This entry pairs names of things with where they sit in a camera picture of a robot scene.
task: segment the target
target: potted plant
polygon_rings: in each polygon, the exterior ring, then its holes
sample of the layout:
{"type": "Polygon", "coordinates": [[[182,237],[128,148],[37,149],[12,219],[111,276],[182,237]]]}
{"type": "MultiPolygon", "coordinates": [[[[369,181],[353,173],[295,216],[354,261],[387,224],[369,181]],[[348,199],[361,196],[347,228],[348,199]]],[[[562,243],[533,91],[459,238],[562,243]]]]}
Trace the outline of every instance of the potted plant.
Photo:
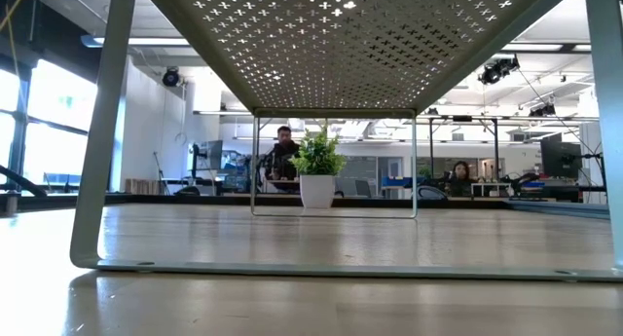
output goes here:
{"type": "Polygon", "coordinates": [[[301,199],[305,208],[330,208],[335,193],[335,175],[344,167],[346,158],[335,153],[338,136],[329,139],[328,125],[312,137],[305,132],[297,157],[290,162],[299,172],[301,199]]]}

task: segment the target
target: perforated metal tabletop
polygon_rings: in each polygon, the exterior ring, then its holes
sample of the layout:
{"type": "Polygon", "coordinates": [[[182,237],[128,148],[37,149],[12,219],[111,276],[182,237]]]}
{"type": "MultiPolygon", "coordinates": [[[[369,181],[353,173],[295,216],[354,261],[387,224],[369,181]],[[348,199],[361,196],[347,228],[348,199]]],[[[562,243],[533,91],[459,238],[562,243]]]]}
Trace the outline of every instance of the perforated metal tabletop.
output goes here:
{"type": "Polygon", "coordinates": [[[254,114],[379,115],[422,111],[561,0],[153,1],[254,114]]]}

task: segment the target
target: woman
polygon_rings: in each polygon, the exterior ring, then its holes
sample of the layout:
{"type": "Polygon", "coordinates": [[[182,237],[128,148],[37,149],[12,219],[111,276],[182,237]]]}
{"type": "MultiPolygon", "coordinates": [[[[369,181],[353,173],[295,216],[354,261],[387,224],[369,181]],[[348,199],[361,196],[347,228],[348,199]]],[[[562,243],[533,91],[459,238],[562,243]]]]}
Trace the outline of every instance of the woman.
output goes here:
{"type": "Polygon", "coordinates": [[[471,184],[474,181],[469,177],[469,165],[465,161],[458,161],[452,170],[452,175],[446,183],[446,193],[450,196],[471,196],[471,184]]]}

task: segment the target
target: white pot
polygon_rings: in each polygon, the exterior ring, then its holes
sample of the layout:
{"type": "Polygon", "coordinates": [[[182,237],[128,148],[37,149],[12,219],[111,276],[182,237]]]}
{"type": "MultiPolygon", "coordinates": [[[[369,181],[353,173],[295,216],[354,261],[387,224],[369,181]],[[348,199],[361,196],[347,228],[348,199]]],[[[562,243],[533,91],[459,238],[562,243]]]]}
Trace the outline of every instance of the white pot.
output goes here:
{"type": "Polygon", "coordinates": [[[305,208],[330,208],[334,193],[333,175],[301,175],[301,200],[305,208]]]}

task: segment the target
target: man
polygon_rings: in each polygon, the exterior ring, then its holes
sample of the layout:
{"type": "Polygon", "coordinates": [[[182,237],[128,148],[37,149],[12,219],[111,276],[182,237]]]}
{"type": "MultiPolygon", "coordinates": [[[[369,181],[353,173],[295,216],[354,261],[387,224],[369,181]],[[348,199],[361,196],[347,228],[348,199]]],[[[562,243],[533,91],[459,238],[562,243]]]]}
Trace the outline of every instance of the man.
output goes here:
{"type": "Polygon", "coordinates": [[[297,176],[296,169],[290,163],[290,159],[299,152],[299,145],[292,141],[292,130],[286,126],[276,131],[276,139],[273,150],[268,154],[266,166],[266,178],[270,180],[294,180],[297,176]]]}

